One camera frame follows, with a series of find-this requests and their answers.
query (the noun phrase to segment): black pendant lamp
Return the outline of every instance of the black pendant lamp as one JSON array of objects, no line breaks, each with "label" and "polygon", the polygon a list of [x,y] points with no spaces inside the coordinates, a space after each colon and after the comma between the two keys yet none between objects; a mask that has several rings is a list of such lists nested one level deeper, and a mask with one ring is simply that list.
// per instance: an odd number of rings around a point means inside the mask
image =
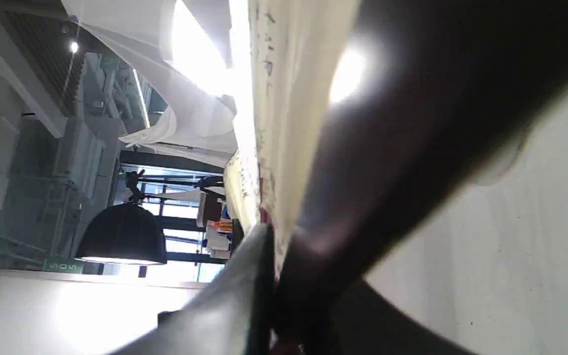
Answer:
[{"label": "black pendant lamp", "polygon": [[76,259],[99,263],[167,263],[165,236],[155,216],[136,204],[109,207],[87,227]]}]

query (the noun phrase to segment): ceiling light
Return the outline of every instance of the ceiling light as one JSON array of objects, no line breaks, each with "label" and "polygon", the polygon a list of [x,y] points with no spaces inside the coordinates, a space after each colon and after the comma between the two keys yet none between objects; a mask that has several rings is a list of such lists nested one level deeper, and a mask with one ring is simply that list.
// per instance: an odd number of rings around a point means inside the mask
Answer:
[{"label": "ceiling light", "polygon": [[225,61],[180,0],[174,6],[172,18],[171,65],[206,94],[225,94],[228,78]]},{"label": "ceiling light", "polygon": [[350,96],[358,87],[367,61],[353,49],[343,52],[330,87],[330,102],[335,104]]},{"label": "ceiling light", "polygon": [[115,205],[87,227],[76,259],[98,263],[167,263],[165,236],[156,217],[136,204]]},{"label": "ceiling light", "polygon": [[77,51],[78,51],[78,42],[72,41],[72,43],[70,43],[70,52],[76,53]]}]

